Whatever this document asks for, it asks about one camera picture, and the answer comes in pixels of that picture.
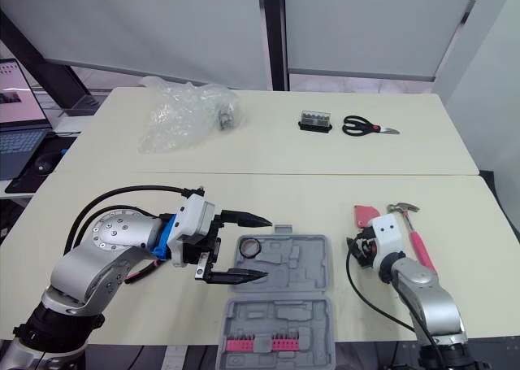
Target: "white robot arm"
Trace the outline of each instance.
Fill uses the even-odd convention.
[[[155,217],[140,209],[115,209],[97,219],[82,242],[56,264],[50,285],[0,360],[0,370],[73,369],[87,338],[104,322],[102,312],[132,268],[144,259],[171,259],[175,267],[196,264],[195,279],[240,284],[265,272],[231,268],[211,271],[225,222],[259,227],[271,223],[241,212],[222,211],[194,190],[175,215]]]
[[[419,363],[422,367],[428,370],[489,368],[485,363],[473,360],[457,305],[440,286],[437,273],[406,257],[394,215],[376,217],[370,225],[355,239],[347,239],[347,274],[356,293],[362,297],[350,276],[350,255],[362,268],[376,270],[381,281],[391,283],[409,308],[413,330],[421,346]]]

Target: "tool case compartment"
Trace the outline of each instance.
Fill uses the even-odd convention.
[[[251,259],[239,251],[256,239]],[[237,293],[224,312],[217,353],[218,370],[309,369],[336,367],[332,303],[324,294],[329,281],[329,244],[323,235],[296,235],[289,225],[275,234],[243,236],[235,268],[268,272],[233,286]]]

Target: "black cable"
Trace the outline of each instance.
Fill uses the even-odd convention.
[[[397,349],[399,348],[399,341],[396,342],[396,346],[393,347],[393,355],[392,355],[392,362],[390,362],[390,368],[393,368],[393,365],[396,363],[396,357],[397,357]]]
[[[55,133],[56,136],[60,136],[60,137],[71,136],[72,134],[81,134],[81,132],[61,132],[61,133]]]
[[[67,242],[65,243],[65,251],[63,252],[63,254],[65,255],[67,252],[71,250],[72,243],[74,242],[74,237],[76,235],[76,231],[80,227],[81,221],[94,206],[96,206],[98,203],[104,201],[107,198],[119,194],[130,193],[132,191],[170,191],[173,193],[179,193],[186,198],[188,198],[192,194],[204,195],[203,189],[181,189],[179,187],[170,187],[167,185],[132,185],[129,187],[123,187],[120,189],[113,189],[112,191],[108,191],[107,193],[98,196],[87,206],[85,206],[84,209],[80,212],[80,214],[76,217],[68,234]]]
[[[36,368],[39,368],[39,367],[40,367],[41,360],[43,359],[43,357],[44,357],[45,355],[46,355],[46,352],[42,352],[42,353],[41,353],[41,357],[39,358],[38,363],[36,363]]]
[[[143,215],[147,215],[148,217],[157,218],[156,215],[153,215],[153,214],[149,213],[148,211],[144,211],[144,210],[140,209],[139,207],[134,207],[134,206],[129,206],[129,205],[114,205],[114,206],[104,207],[101,210],[98,210],[95,213],[93,213],[83,223],[83,226],[81,227],[80,231],[78,232],[78,235],[76,236],[76,240],[74,241],[73,248],[76,248],[81,243],[81,241],[83,240],[83,236],[85,235],[85,232],[89,228],[89,225],[92,224],[92,221],[94,221],[97,217],[99,217],[103,213],[106,213],[107,211],[121,210],[121,209],[135,210],[135,211],[139,211]]]
[[[141,348],[140,348],[139,351],[137,352],[136,357],[133,359],[133,361],[130,363],[130,365],[127,367],[126,370],[130,370],[131,368],[133,368],[133,365],[136,364],[137,360],[138,360],[139,357],[141,356],[141,352],[143,352],[144,349],[145,349],[145,346],[141,346]]]
[[[350,248],[355,244],[356,242],[353,242],[351,244],[351,246],[349,247],[349,251],[347,252],[347,262],[346,262],[346,268],[347,268],[347,277],[349,278],[349,282],[350,282],[350,285],[352,286],[352,289],[354,290],[354,292],[357,294],[357,296],[366,304],[368,305],[371,309],[373,309],[374,311],[377,311],[380,315],[382,316],[385,316],[386,318],[390,319],[391,321],[395,322],[395,323],[398,323],[401,327],[405,327],[406,329],[408,329],[409,331],[412,331],[412,332],[415,332],[414,328],[409,326],[407,323],[397,319],[396,317],[394,316],[391,316],[389,315],[386,311],[382,311],[381,309],[379,309],[376,305],[372,304],[368,299],[366,299],[363,294],[361,294],[361,292],[358,290],[358,288],[356,287],[356,285],[354,284],[353,280],[352,280],[352,277],[350,276],[350,266],[349,266],[349,262],[350,262],[350,255],[352,254],[350,252]]]
[[[439,361],[439,366],[441,369],[447,369],[446,363],[444,362],[444,358],[442,354],[440,353],[439,346],[437,346],[437,343],[435,340],[433,340],[433,337],[431,336],[430,332],[428,331],[427,326],[424,324],[423,320],[421,320],[421,317],[417,313],[417,311],[414,309],[412,304],[410,303],[409,299],[403,295],[402,291],[400,291],[396,285],[393,285],[393,288],[396,290],[396,292],[401,297],[401,301],[405,303],[406,307],[408,307],[409,312],[412,314],[412,316],[415,318],[415,321],[419,326],[421,327],[422,331],[428,338],[428,341],[430,341],[431,346],[433,347],[433,351],[435,351],[435,355],[437,356],[437,360]]]

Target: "desk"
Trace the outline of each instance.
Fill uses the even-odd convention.
[[[38,190],[0,247],[0,338],[25,322],[49,282],[54,264],[77,213],[93,198],[125,185],[206,187],[206,198],[220,209],[250,211],[294,233],[321,233],[330,239],[332,275],[327,295],[334,303],[335,337],[344,341],[415,339],[377,315],[349,287],[345,236],[357,231],[353,205],[384,211],[389,202],[417,204],[413,222],[430,252],[441,285],[455,298],[469,337],[518,334],[520,325],[520,247],[491,192],[478,176],[307,176],[55,172]],[[175,212],[181,197],[160,192],[119,195],[107,204],[134,204],[153,213]],[[401,218],[401,230],[405,226]],[[236,239],[270,233],[228,224],[216,268],[231,267]],[[410,257],[414,252],[404,240]],[[106,323],[91,343],[216,344],[227,286],[193,279],[195,266],[170,264],[135,285],[124,285],[104,312]],[[408,320],[407,310],[389,285],[370,270],[352,265],[360,290],[379,307]]]
[[[57,167],[58,172],[195,172],[371,175],[476,175],[477,167],[436,95],[236,91],[245,122],[197,146],[138,153],[155,96],[118,88]],[[331,112],[329,133],[301,131],[301,111]],[[401,131],[351,137],[346,115]]]

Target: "pink hammer handle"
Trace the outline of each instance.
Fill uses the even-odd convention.
[[[419,262],[425,267],[430,268],[431,270],[437,272],[436,268],[433,267],[433,263],[431,262],[430,255],[424,246],[424,242],[421,238],[421,235],[417,232],[411,232],[409,234],[409,239],[412,242],[412,246],[414,247],[415,255],[418,257]]]

